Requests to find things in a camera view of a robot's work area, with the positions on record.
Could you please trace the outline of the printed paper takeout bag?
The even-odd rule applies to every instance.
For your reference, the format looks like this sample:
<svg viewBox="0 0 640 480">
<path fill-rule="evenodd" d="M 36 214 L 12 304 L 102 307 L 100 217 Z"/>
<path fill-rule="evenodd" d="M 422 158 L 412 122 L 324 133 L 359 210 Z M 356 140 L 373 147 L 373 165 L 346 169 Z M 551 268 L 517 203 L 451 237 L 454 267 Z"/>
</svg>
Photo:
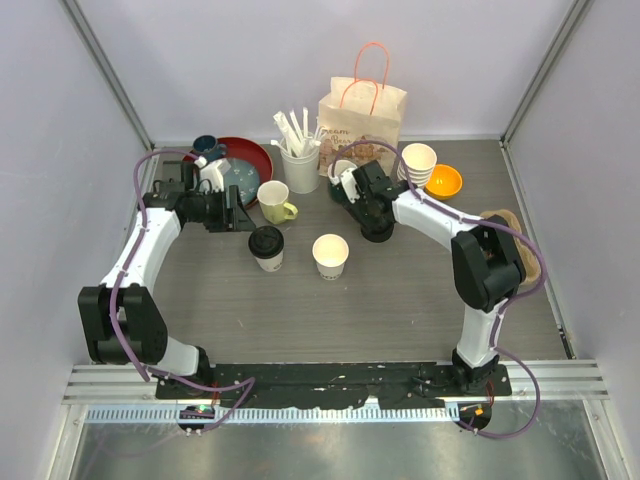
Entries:
<svg viewBox="0 0 640 480">
<path fill-rule="evenodd" d="M 376 161 L 387 175 L 392 173 L 395 155 L 381 144 L 398 145 L 408 94 L 388 82 L 391 57 L 388 52 L 384 55 L 384 73 L 379 79 L 359 74 L 358 64 L 352 75 L 330 79 L 330 91 L 318 103 L 323 133 L 320 175 L 327 176 L 336 159 L 356 166 Z"/>
</svg>

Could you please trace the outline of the black lid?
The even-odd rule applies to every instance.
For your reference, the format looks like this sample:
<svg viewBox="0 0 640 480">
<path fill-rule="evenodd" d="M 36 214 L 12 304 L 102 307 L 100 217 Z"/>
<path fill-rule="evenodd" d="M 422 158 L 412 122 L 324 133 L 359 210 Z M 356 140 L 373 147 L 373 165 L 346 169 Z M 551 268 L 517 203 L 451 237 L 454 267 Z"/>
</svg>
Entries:
<svg viewBox="0 0 640 480">
<path fill-rule="evenodd" d="M 255 258 L 271 259 L 283 251 L 284 236 L 275 226 L 261 226 L 249 236 L 248 248 Z"/>
</svg>

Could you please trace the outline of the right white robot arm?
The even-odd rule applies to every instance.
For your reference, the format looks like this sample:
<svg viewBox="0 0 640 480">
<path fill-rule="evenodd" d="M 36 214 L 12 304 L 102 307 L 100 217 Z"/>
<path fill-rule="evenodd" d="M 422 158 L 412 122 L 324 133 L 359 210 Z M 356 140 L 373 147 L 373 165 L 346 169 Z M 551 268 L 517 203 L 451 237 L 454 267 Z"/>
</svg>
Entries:
<svg viewBox="0 0 640 480">
<path fill-rule="evenodd" d="M 472 395 L 496 371 L 496 343 L 507 301 L 518 293 L 525 267 L 507 221 L 488 221 L 446 207 L 405 180 L 393 182 L 378 162 L 347 168 L 330 179 L 332 198 L 374 243 L 408 226 L 451 253 L 454 286 L 465 305 L 460 340 L 452 352 L 450 386 Z"/>
</svg>

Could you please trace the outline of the white paper cup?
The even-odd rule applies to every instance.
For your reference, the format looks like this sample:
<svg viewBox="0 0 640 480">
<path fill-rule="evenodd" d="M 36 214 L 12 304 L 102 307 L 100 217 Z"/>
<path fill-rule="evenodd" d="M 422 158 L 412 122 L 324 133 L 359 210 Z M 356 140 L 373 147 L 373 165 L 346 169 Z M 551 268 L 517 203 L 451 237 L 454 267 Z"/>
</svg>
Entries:
<svg viewBox="0 0 640 480">
<path fill-rule="evenodd" d="M 269 273 L 278 271 L 283 264 L 283 259 L 284 259 L 283 250 L 281 250 L 280 252 L 278 252 L 277 254 L 269 258 L 261 258 L 261 257 L 255 256 L 255 260 L 260 266 L 260 268 L 265 272 L 269 272 Z"/>
<path fill-rule="evenodd" d="M 349 245 L 339 235 L 324 234 L 315 240 L 312 256 L 323 279 L 337 280 L 342 275 L 349 257 Z"/>
</svg>

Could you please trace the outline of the brown cardboard cup carrier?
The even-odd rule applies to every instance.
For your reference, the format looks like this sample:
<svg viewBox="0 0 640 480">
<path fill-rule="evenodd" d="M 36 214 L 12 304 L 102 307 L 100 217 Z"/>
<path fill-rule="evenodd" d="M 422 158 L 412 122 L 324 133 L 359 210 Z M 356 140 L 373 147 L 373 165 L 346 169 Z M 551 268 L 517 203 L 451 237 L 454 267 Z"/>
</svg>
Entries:
<svg viewBox="0 0 640 480">
<path fill-rule="evenodd" d="M 488 210 L 480 214 L 480 216 L 485 220 L 488 220 L 490 217 L 493 217 L 495 215 L 503 218 L 507 222 L 507 226 L 511 229 L 519 233 L 523 233 L 523 229 L 518 217 L 510 210 Z M 522 286 L 532 286 L 538 281 L 539 277 L 541 276 L 541 267 L 539 261 L 537 260 L 535 254 L 520 239 L 515 238 L 514 241 L 525 268 L 525 279 L 522 282 Z"/>
</svg>

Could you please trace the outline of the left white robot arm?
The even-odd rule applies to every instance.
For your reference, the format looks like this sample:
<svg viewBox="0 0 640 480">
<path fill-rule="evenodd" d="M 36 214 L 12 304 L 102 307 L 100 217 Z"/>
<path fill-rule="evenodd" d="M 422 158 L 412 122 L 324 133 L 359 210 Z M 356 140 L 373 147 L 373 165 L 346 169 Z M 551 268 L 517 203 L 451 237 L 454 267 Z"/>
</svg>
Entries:
<svg viewBox="0 0 640 480">
<path fill-rule="evenodd" d="M 96 286 L 84 287 L 78 308 L 90 358 L 98 364 L 131 364 L 144 380 L 156 377 L 190 398 L 216 391 L 214 373 L 201 347 L 169 335 L 153 299 L 170 246 L 188 223 L 211 233 L 252 231 L 239 188 L 228 185 L 226 159 L 194 157 L 177 188 L 162 183 L 152 192 L 136 184 L 134 231 L 114 267 Z"/>
</svg>

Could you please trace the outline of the stack of black cup lids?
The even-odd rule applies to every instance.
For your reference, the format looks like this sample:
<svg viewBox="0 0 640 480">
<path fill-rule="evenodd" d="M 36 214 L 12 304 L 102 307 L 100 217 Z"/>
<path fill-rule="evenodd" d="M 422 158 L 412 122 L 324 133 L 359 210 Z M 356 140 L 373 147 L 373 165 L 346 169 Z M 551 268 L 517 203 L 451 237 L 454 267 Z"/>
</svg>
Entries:
<svg viewBox="0 0 640 480">
<path fill-rule="evenodd" d="M 385 228 L 378 229 L 369 229 L 364 226 L 361 227 L 360 231 L 362 236 L 369 242 L 372 243 L 383 243 L 388 241 L 393 235 L 395 225 L 389 224 Z"/>
</svg>

